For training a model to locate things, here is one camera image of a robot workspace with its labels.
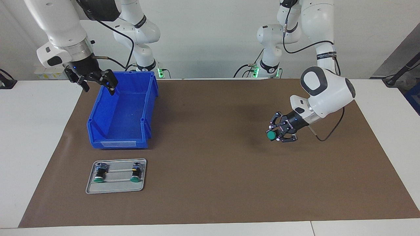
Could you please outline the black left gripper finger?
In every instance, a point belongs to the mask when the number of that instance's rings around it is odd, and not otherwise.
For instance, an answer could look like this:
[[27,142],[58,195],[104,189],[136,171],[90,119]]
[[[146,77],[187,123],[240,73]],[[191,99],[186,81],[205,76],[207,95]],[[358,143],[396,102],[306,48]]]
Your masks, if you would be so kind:
[[269,122],[268,130],[275,129],[290,130],[289,117],[279,111],[275,112]]
[[295,133],[287,133],[284,130],[275,130],[275,140],[282,143],[295,142],[298,140]]

